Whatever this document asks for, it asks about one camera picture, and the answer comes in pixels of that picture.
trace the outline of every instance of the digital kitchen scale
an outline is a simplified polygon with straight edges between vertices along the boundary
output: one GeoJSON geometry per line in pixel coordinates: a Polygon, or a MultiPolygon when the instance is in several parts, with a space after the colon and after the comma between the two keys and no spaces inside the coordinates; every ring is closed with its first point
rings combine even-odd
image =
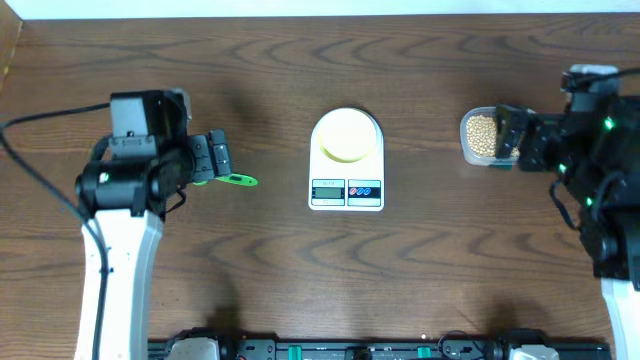
{"type": "Polygon", "coordinates": [[[311,133],[309,207],[313,210],[382,210],[384,138],[371,115],[342,108],[318,121],[311,133]]]}

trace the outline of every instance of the container of beans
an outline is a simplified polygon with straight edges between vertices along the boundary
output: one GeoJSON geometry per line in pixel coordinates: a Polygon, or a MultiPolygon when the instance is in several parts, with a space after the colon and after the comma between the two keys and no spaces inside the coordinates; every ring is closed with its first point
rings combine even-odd
{"type": "Polygon", "coordinates": [[[496,108],[480,107],[467,113],[460,122],[460,143],[464,159],[471,165],[512,165],[518,161],[518,149],[513,149],[511,157],[497,159],[496,108]]]}

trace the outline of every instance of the white backdrop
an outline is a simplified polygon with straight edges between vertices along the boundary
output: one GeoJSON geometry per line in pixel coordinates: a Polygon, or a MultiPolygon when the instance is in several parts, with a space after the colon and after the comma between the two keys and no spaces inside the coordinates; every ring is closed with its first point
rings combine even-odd
{"type": "Polygon", "coordinates": [[[640,12],[640,0],[6,0],[6,2],[24,20],[640,12]]]}

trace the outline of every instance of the robotic arm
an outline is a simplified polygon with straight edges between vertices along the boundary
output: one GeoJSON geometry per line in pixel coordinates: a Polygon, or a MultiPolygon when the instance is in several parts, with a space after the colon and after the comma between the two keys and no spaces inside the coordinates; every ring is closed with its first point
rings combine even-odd
{"type": "Polygon", "coordinates": [[[96,144],[76,180],[87,226],[98,238],[83,227],[77,360],[147,358],[151,275],[167,200],[178,193],[179,206],[187,183],[231,174],[222,130],[187,136],[191,113],[184,91],[112,94],[110,107],[113,135],[96,144]],[[112,159],[103,161],[107,146],[112,159]]]}
{"type": "Polygon", "coordinates": [[[574,65],[563,114],[496,108],[496,156],[518,146],[521,170],[558,174],[550,195],[602,278],[620,360],[640,355],[640,97],[618,95],[619,77],[633,71],[574,65]],[[559,185],[581,204],[579,225],[556,198],[559,185]]]}

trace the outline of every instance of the clear plastic container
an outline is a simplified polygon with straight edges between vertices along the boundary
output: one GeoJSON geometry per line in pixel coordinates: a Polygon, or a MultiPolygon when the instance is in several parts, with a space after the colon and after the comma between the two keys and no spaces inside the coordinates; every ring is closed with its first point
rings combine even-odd
{"type": "Polygon", "coordinates": [[[469,111],[460,122],[460,143],[462,144],[462,153],[464,154],[464,159],[471,165],[481,165],[481,166],[489,166],[489,165],[512,165],[518,161],[518,158],[512,156],[506,159],[497,159],[495,156],[480,156],[471,150],[471,146],[469,146],[469,138],[467,137],[467,122],[472,116],[484,115],[490,116],[495,119],[496,117],[496,108],[495,106],[486,106],[475,108],[469,111]]]}

